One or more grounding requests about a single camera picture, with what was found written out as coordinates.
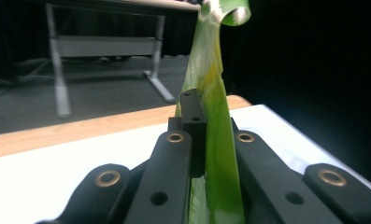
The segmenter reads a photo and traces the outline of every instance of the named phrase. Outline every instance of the black curtain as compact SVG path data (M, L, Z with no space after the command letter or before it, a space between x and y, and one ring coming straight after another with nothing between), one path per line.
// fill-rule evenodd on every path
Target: black curtain
M253 0L221 28L229 92L265 104L371 181L371 1Z

